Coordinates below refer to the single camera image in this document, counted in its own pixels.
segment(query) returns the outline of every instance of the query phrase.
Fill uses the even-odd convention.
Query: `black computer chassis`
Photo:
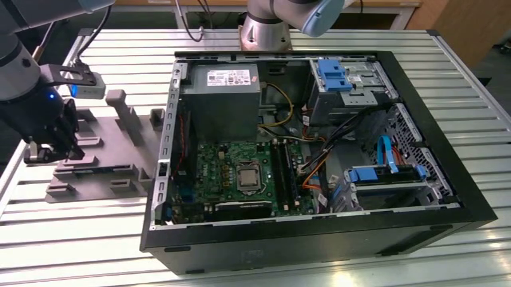
[[[297,56],[373,55],[400,95],[426,139],[462,208],[407,213],[372,212],[369,215],[328,217],[317,220],[265,222],[231,226],[200,226],[175,230],[149,230],[149,193],[140,250],[149,252],[176,273],[247,270],[275,265],[343,261],[363,257],[408,254],[454,232],[472,230],[496,219],[484,196],[436,124],[412,83],[387,51],[184,52],[183,62],[217,55]]]

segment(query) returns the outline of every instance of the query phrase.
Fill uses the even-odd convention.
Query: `cpu socket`
[[[236,165],[237,191],[252,196],[261,189],[259,162],[241,161]]]

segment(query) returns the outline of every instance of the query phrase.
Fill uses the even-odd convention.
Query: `wooden cabinet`
[[[423,0],[407,29],[435,29],[468,67],[511,27],[511,0]]]

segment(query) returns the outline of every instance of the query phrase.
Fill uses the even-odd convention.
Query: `aluminum table surface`
[[[395,52],[499,220],[405,256],[176,276],[139,252],[145,198],[45,203],[55,165],[25,166],[20,144],[0,182],[0,285],[511,285],[510,117],[443,39],[407,30],[331,31],[317,39],[292,32],[291,38],[295,50]],[[239,50],[237,31],[208,32],[195,43],[181,30],[105,30],[83,60],[108,89],[127,91],[137,114],[148,114],[165,104],[173,52],[197,50]],[[115,115],[101,100],[77,105]]]

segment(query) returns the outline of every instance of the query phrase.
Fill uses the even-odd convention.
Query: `ram slot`
[[[287,201],[285,201],[285,188],[284,188],[284,180],[283,173],[280,168],[280,154],[279,154],[279,146],[277,143],[269,142],[269,156],[271,156],[271,172],[273,174],[273,182],[275,182],[275,193],[277,196],[277,205],[281,209],[287,209]]]
[[[295,199],[297,198],[296,190],[296,180],[293,175],[293,166],[291,163],[289,150],[287,149],[287,144],[279,144],[279,154],[280,154],[280,170],[284,178],[284,191],[288,207],[295,207]]]
[[[291,152],[288,145],[284,145],[285,147],[285,159],[287,159],[287,172],[289,173],[289,181],[291,181],[291,193],[293,195],[293,206],[296,203],[296,200],[299,198],[299,191],[296,186],[296,175],[295,175],[295,169],[293,169],[293,161],[291,159]]]

